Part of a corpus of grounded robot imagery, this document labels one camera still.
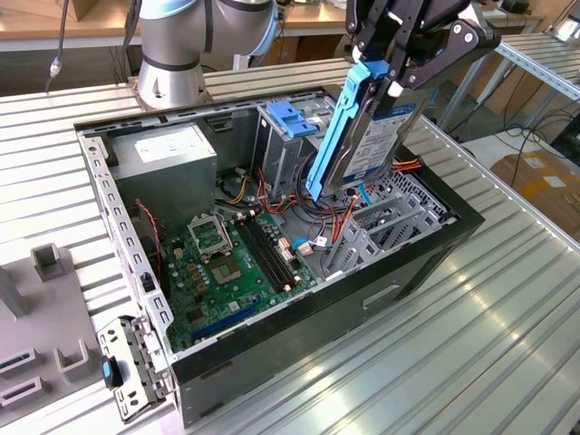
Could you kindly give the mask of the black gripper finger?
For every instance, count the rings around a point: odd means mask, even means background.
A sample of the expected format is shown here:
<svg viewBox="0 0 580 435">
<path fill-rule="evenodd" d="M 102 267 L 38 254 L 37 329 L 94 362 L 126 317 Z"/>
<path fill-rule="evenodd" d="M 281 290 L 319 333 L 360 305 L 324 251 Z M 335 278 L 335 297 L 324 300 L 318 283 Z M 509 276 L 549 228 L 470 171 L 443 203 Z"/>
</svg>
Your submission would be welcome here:
<svg viewBox="0 0 580 435">
<path fill-rule="evenodd" d="M 348 0 L 346 30 L 354 36 L 362 61 L 383 60 L 397 33 L 397 20 L 389 17 L 392 1 Z"/>
<path fill-rule="evenodd" d="M 390 96 L 399 96 L 405 89 L 419 89 L 450 68 L 486 55 L 500 41 L 498 31 L 485 22 L 479 7 L 472 1 L 442 31 L 445 36 L 436 50 L 407 50 L 407 36 L 397 36 L 388 72 Z"/>
</svg>

